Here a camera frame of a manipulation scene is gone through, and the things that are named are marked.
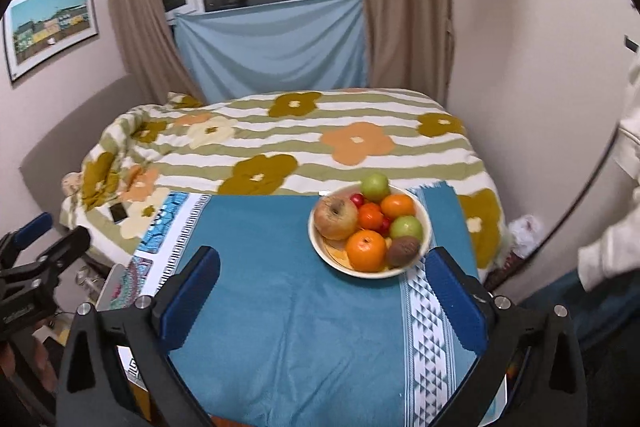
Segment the white sleeve forearm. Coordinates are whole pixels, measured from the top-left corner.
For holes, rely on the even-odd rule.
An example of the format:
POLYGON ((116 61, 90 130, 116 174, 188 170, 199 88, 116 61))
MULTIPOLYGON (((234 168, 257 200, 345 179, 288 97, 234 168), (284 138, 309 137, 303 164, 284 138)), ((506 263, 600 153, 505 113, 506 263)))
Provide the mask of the white sleeve forearm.
POLYGON ((639 61, 631 64, 617 123, 610 179, 604 196, 608 227, 578 249, 577 273, 585 291, 639 269, 639 61))

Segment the person's left hand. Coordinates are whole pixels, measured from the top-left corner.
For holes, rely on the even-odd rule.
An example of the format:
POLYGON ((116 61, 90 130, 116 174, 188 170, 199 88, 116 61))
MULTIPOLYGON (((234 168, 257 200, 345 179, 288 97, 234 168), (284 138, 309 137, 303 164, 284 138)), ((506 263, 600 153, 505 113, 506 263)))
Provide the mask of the person's left hand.
POLYGON ((15 374, 34 376, 47 392, 55 392, 58 377, 47 347, 32 333, 21 332, 15 343, 1 343, 1 370, 6 378, 15 374))

